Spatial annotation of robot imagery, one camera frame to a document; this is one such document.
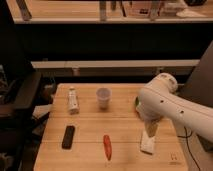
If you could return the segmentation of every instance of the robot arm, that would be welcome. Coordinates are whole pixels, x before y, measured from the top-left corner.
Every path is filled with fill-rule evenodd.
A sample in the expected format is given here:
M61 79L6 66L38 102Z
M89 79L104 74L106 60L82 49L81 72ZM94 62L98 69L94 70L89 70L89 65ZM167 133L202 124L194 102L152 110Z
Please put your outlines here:
M145 121L159 119L161 115L169 117L213 142L213 108L174 95L177 87L172 75L161 73L141 88L138 96L140 117Z

